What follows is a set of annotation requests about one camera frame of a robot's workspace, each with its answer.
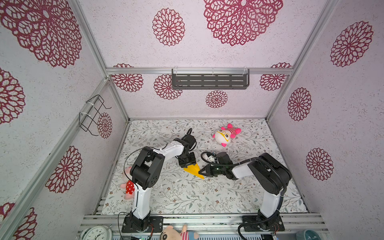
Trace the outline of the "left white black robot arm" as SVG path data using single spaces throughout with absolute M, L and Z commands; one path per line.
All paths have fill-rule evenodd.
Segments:
M 192 152 L 195 146 L 195 140 L 174 139 L 162 149 L 141 150 L 130 171 L 135 184 L 132 213 L 137 219 L 144 220 L 150 214 L 151 190 L 160 178 L 164 162 L 176 158 L 181 168 L 196 164 Z

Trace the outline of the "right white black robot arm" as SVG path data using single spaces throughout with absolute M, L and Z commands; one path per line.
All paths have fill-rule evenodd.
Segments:
M 202 152 L 207 165 L 199 171 L 204 177 L 224 175 L 230 180 L 255 177 L 264 189 L 262 206 L 258 215 L 262 220 L 274 218 L 281 209 L 291 172 L 268 153 L 234 164 L 225 152 Z

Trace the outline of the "yellow square paper sheet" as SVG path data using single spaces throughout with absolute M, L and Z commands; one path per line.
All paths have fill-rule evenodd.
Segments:
M 200 167 L 198 164 L 194 164 L 194 165 L 189 165 L 187 166 L 186 168 L 184 168 L 184 171 L 189 173 L 189 174 L 192 174 L 198 178 L 201 178 L 201 179 L 204 179 L 204 176 L 199 174 L 199 171 L 200 171 Z

